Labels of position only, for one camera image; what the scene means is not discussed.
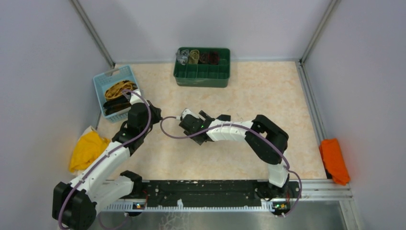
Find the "green plaid tie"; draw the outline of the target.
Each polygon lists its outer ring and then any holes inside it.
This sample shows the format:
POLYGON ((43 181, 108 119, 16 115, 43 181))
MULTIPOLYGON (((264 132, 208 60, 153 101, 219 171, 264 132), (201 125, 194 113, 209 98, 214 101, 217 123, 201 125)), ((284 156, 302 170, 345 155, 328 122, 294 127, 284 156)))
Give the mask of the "green plaid tie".
POLYGON ((231 115, 221 114, 216 119, 220 121, 231 121, 231 115))

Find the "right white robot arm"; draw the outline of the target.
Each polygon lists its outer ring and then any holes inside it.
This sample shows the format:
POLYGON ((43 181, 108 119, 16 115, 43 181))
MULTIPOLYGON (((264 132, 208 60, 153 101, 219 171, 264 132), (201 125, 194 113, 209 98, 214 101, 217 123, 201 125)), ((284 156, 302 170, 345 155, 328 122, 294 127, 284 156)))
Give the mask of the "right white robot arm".
POLYGON ((288 134, 264 115, 257 115, 249 121, 233 122, 230 115, 216 118, 204 111, 198 114, 189 109, 179 117, 183 133, 197 144, 218 141, 247 143, 254 153, 268 165, 270 193, 283 197, 289 189, 287 162, 283 156, 288 147, 288 134))

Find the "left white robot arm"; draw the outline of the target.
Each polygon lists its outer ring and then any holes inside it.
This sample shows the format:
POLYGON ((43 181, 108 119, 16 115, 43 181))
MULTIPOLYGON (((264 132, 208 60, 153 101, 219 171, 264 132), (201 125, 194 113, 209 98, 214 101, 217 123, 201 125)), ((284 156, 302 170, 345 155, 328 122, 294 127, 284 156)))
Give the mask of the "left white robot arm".
POLYGON ((124 197, 143 194, 142 177, 122 172, 115 180, 108 177, 143 144, 154 124, 162 119, 161 109, 151 102, 135 103, 120 130, 99 158, 69 183, 59 182, 53 190, 52 217, 63 230, 87 230, 97 215, 124 197))

